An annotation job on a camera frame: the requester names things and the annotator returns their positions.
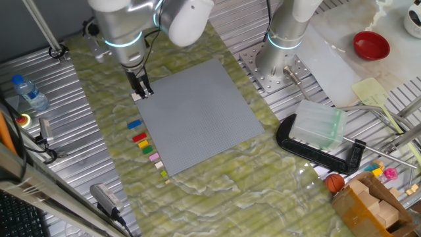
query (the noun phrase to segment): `marble-pattern mat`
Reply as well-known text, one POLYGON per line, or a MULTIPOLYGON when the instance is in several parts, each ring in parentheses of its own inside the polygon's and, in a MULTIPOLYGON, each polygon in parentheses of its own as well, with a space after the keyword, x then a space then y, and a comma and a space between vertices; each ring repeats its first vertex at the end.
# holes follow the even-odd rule
POLYGON ((278 147, 279 126, 209 23, 190 47, 160 34, 146 65, 151 81, 211 58, 220 60, 265 132, 183 171, 166 185, 132 137, 147 132, 120 65, 98 64, 83 38, 65 41, 87 100, 144 236, 352 236, 310 164, 278 147))

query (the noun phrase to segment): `black clamp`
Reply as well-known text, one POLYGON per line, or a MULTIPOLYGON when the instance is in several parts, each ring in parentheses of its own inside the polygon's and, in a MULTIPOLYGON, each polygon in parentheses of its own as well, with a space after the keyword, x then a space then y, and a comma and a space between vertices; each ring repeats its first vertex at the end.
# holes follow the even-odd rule
POLYGON ((365 142, 356 139, 352 148, 351 157, 344 161, 333 155, 320 151, 319 149, 289 138, 289 133, 291 132, 296 116, 296 114, 293 114, 285 118, 276 132, 276 141, 280 147, 304 159, 342 174, 353 174, 358 171, 362 159, 362 153, 366 148, 365 142))

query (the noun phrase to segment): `orange ball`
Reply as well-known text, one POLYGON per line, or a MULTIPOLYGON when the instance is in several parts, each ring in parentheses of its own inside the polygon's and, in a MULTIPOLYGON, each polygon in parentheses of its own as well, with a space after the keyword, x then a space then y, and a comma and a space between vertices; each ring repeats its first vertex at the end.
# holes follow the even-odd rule
POLYGON ((330 174, 324 180, 324 183, 333 195, 338 193, 345 185, 344 179, 339 174, 330 174))

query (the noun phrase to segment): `metal base plate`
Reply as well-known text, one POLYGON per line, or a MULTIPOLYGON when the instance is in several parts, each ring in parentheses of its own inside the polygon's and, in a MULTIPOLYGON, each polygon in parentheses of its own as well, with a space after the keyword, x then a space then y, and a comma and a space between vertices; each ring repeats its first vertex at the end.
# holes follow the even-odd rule
MULTIPOLYGON (((263 46, 264 43, 259 43, 248 49, 245 49, 240 53, 239 57, 244 62, 246 69, 256 78, 256 82, 260 84, 261 88, 268 93, 272 93, 290 85, 292 81, 287 76, 283 78, 268 78, 259 72, 255 59, 257 53, 263 46)), ((304 65, 304 63, 301 62, 298 56, 295 56, 295 64, 291 65, 291 67, 292 71, 295 72, 295 74, 298 75, 300 79, 306 78, 310 75, 310 70, 304 65)))

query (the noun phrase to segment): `gray baseplate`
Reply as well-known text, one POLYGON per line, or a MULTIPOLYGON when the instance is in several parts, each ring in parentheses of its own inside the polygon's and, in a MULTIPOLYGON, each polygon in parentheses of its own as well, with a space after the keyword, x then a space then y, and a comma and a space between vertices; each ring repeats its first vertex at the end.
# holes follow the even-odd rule
POLYGON ((136 105, 170 176, 264 132, 218 59, 151 87, 136 105))

